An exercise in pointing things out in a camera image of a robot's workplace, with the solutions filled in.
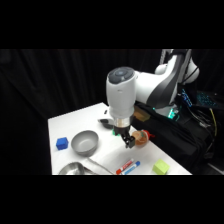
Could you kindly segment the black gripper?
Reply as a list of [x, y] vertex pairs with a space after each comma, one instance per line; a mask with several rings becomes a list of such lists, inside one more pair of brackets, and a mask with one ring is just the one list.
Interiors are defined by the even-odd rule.
[[130, 127], [114, 127], [114, 132], [116, 135], [120, 135], [123, 140], [125, 140], [125, 147], [129, 148], [129, 140], [130, 140], [130, 147], [135, 145], [135, 137], [130, 135]]

